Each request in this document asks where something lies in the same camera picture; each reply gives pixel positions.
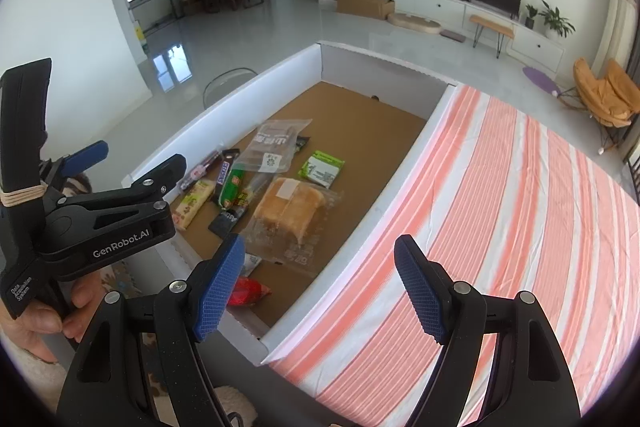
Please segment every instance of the striped bed sheet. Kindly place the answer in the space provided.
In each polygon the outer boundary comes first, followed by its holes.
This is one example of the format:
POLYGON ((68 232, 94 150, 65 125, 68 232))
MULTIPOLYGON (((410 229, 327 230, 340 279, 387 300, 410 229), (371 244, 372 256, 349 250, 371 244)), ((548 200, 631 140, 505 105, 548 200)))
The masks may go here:
MULTIPOLYGON (((439 354, 394 268, 394 241, 409 233, 453 280, 532 291, 582 410, 593 403, 638 335, 636 202, 564 139, 468 86, 396 201, 271 367, 364 427, 404 425, 439 354)), ((461 423, 479 414, 495 342, 484 339, 461 423)))

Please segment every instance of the tv stand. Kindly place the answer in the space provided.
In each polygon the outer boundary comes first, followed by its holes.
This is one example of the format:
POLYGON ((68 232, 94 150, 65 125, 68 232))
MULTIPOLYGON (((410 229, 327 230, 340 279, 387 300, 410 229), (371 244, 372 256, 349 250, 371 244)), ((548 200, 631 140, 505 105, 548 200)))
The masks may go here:
POLYGON ((564 49, 560 44, 550 41, 544 35, 535 32, 524 24, 520 24, 517 14, 498 13, 491 7, 482 6, 465 0, 393 0, 396 11, 424 17, 440 23, 447 30, 462 34, 473 41, 485 44, 496 50, 519 60, 523 64, 542 71, 551 79, 556 77, 564 49), (477 16, 490 23, 510 30, 501 33, 489 28, 478 34, 480 29, 477 22, 471 22, 471 17, 477 16))

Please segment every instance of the yellow snack package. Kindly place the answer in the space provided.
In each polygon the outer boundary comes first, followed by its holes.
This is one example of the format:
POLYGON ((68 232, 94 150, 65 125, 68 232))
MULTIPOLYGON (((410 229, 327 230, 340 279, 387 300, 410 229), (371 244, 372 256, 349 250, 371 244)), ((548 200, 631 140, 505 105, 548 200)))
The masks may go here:
POLYGON ((172 213, 176 229, 185 230, 189 226, 198 210, 213 193, 214 188, 216 188, 216 182, 206 178, 195 182, 172 213))

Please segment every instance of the packaged food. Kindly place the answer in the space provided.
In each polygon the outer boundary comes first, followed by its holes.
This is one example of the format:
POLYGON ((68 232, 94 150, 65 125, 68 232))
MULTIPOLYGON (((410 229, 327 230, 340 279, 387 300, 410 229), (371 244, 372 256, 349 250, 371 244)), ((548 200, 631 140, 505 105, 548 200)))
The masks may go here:
POLYGON ((343 165, 343 160, 338 160, 326 152, 316 151, 305 162, 298 175, 329 188, 343 165))
POLYGON ((329 211, 337 194, 292 178, 276 178, 242 231, 247 252, 268 261, 317 274, 314 259, 329 211))
POLYGON ((231 171, 231 165, 233 165, 236 158, 240 154, 239 149, 226 149, 222 152, 222 166, 216 180, 216 189, 213 192, 212 201, 218 203, 220 201, 220 195, 222 194, 222 188, 225 186, 226 177, 231 171))
POLYGON ((222 192, 218 198, 218 204, 223 209, 231 208, 236 198, 238 197, 238 190, 240 190, 240 184, 244 178, 244 171, 240 169, 232 168, 229 175, 226 177, 225 185, 222 187, 222 192))
POLYGON ((209 230, 216 234, 220 239, 224 239, 236 225, 249 204, 254 201, 258 192, 265 188, 273 179, 273 174, 266 172, 258 172, 251 181, 242 189, 236 198, 236 203, 228 209, 220 212, 209 225, 209 230))
POLYGON ((271 290, 264 284, 249 279, 249 277, 240 276, 226 304, 228 306, 250 306, 270 293, 271 290))
POLYGON ((220 161, 220 150, 216 149, 206 158, 200 161, 188 174, 180 180, 178 188, 180 192, 187 192, 193 184, 215 167, 220 161))
POLYGON ((240 275, 243 277, 249 277, 252 271, 254 271, 255 267, 260 264, 262 259, 257 255, 251 255, 250 253, 244 254, 244 264, 242 264, 242 269, 240 270, 240 275))
POLYGON ((298 136, 296 138, 296 153, 300 152, 309 140, 310 138, 308 136, 298 136))
POLYGON ((185 230, 189 226, 193 217, 213 192, 215 186, 215 182, 207 180, 206 178, 198 180, 193 184, 191 190, 184 195, 182 201, 172 213, 177 229, 185 230))
POLYGON ((311 120, 270 120, 263 123, 234 168, 253 172, 286 172, 291 166, 298 133, 311 120))

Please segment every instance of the glossy tile floor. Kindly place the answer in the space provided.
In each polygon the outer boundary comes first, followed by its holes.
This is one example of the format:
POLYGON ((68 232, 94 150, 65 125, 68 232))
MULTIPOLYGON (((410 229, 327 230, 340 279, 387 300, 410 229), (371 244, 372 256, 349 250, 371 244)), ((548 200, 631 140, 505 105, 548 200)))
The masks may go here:
MULTIPOLYGON (((532 84, 522 73, 523 64, 508 55, 496 60, 494 49, 482 44, 473 49, 470 39, 461 44, 338 14, 317 0, 271 0, 237 12, 188 17, 149 36, 150 58, 141 71, 153 97, 104 137, 110 154, 89 172, 95 189, 120 187, 127 173, 203 111, 203 91, 214 77, 240 67, 260 73, 319 40, 401 58, 496 96, 548 126, 630 187, 617 151, 598 156, 597 124, 532 84)), ((211 93, 207 89, 207 101, 222 98, 248 78, 238 76, 211 93)))

